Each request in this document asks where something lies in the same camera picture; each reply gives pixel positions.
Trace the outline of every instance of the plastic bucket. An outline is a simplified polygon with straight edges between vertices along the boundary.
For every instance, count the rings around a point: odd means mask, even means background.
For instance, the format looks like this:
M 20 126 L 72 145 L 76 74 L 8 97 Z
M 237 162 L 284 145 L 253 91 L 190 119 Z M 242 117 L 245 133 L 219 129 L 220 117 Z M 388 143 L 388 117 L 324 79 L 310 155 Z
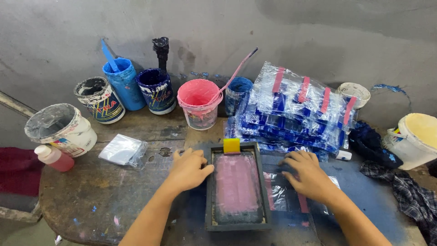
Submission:
M 354 109 L 361 109 L 370 99 L 370 92 L 364 86 L 356 83 L 342 83 L 337 92 L 348 97 L 356 97 L 357 101 L 354 104 Z
M 146 69 L 135 78 L 149 110 L 157 115 L 170 113 L 176 107 L 170 75 L 159 68 Z
M 235 77 L 226 88 L 226 114 L 233 116 L 240 100 L 253 88 L 253 83 L 244 77 Z
M 179 88 L 177 99 L 179 105 L 184 110 L 189 127 L 202 131 L 215 125 L 217 121 L 217 106 L 223 100 L 223 94 L 221 93 L 212 104 L 206 104 L 219 90 L 219 87 L 214 82 L 206 79 L 191 80 Z
M 90 114 L 102 124 L 119 121 L 126 109 L 105 78 L 88 78 L 74 88 L 77 97 Z
M 87 153 L 97 141 L 90 122 L 67 103 L 55 104 L 34 114 L 24 132 L 31 141 L 51 144 L 70 157 Z
M 144 108 L 146 101 L 135 81 L 136 71 L 132 62 L 125 58 L 117 58 L 114 62 L 120 72 L 114 73 L 109 63 L 106 63 L 102 69 L 117 96 L 119 96 L 121 103 L 127 110 L 131 111 Z
M 424 143 L 412 130 L 406 122 L 412 115 L 409 114 L 403 117 L 398 123 L 398 129 L 388 129 L 387 135 L 381 140 L 382 146 L 397 155 L 404 164 L 399 169 L 410 170 L 437 158 L 437 149 Z

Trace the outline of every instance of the plaid cloth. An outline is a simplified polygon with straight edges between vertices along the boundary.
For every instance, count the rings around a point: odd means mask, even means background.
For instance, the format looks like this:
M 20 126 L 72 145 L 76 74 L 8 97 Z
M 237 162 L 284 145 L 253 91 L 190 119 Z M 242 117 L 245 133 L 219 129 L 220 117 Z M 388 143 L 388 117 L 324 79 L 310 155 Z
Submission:
M 393 171 L 375 162 L 365 161 L 360 172 L 393 185 L 400 210 L 411 217 L 429 246 L 437 246 L 437 201 L 435 193 L 420 187 L 405 171 Z

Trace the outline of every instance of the pink bucket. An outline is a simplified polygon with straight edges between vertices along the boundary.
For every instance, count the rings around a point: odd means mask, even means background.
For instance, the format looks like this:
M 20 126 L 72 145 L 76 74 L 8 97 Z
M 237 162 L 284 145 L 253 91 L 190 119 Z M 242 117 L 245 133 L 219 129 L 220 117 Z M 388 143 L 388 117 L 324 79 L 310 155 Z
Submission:
M 223 100 L 223 93 L 211 104 L 219 87 L 206 79 L 195 79 L 183 84 L 177 91 L 179 105 L 184 110 L 188 126 L 195 130 L 207 130 L 217 120 L 217 105 Z

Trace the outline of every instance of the pink liquid bottle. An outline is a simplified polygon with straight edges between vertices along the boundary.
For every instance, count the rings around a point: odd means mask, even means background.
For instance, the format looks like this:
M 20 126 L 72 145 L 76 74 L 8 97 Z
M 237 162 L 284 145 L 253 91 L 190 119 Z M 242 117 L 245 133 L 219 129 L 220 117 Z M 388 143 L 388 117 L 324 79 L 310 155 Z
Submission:
M 35 148 L 35 154 L 38 155 L 38 160 L 53 167 L 60 172 L 70 170 L 74 165 L 73 158 L 67 154 L 62 153 L 55 147 L 40 145 Z

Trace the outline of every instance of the hand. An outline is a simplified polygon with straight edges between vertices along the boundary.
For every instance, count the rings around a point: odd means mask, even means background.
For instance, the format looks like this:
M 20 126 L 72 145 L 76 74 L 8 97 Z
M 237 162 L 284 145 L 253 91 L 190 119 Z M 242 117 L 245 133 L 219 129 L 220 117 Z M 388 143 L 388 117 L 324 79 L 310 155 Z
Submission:
M 173 154 L 173 167 L 164 181 L 166 187 L 174 189 L 178 194 L 199 186 L 214 171 L 213 165 L 206 165 L 203 150 L 187 149 L 182 156 L 176 150 Z
M 298 172 L 299 180 L 289 172 L 282 172 L 282 174 L 300 194 L 326 205 L 342 193 L 320 168 L 319 160 L 314 153 L 303 150 L 292 151 L 285 155 L 285 159 L 279 165 L 284 163 L 289 164 Z

